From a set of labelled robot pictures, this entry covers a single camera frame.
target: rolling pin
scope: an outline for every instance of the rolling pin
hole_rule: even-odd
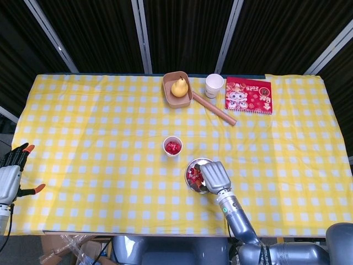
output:
[[[194,96],[194,100],[196,100],[197,102],[199,102],[202,106],[204,106],[205,108],[209,109],[210,111],[212,111],[213,113],[215,113],[218,117],[220,117],[221,119],[225,120],[227,123],[229,123],[230,125],[234,126],[237,121],[234,120],[231,116],[229,116],[228,114],[226,114],[225,112],[221,111],[220,109],[218,109],[216,106],[212,105],[210,102],[208,102],[207,100],[205,100],[202,96],[200,96],[199,94],[197,94],[196,92],[192,92],[193,96]]]

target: yellow pear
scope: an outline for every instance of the yellow pear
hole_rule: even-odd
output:
[[[173,85],[172,85],[172,94],[178,98],[185,96],[188,92],[188,84],[185,79],[180,77]]]

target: black curtain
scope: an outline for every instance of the black curtain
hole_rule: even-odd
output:
[[[130,0],[39,0],[80,72],[143,73]]]
[[[353,40],[350,40],[318,75],[325,82],[348,156],[353,156]]]
[[[36,75],[67,71],[25,3],[0,1],[0,105],[19,116]]]
[[[353,19],[353,1],[245,0],[224,74],[302,75]]]
[[[213,73],[232,0],[145,0],[153,73]]]

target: stainless steel bowl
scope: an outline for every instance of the stainless steel bowl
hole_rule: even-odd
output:
[[[195,164],[204,165],[204,164],[207,164],[207,163],[210,163],[210,162],[212,162],[212,160],[210,160],[208,158],[200,157],[200,158],[192,160],[189,163],[189,165],[188,165],[188,167],[186,168],[186,171],[185,171],[185,181],[186,181],[187,185],[190,187],[190,189],[192,189],[192,190],[194,190],[194,191],[196,191],[198,193],[201,193],[201,194],[208,193],[208,191],[204,192],[204,191],[200,190],[196,185],[189,183],[189,181],[188,181],[188,172],[190,171],[191,168],[195,167]]]

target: table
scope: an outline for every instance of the table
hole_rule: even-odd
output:
[[[226,236],[216,196],[185,184],[197,157],[222,161],[259,236],[324,236],[352,221],[344,141],[317,76],[271,76],[273,115],[229,112],[231,127],[197,102],[170,109],[162,77],[38,75],[13,147],[35,144],[13,233],[70,231]],[[204,92],[205,79],[191,78]],[[213,101],[224,109],[224,91]],[[184,143],[177,158],[162,149]]]

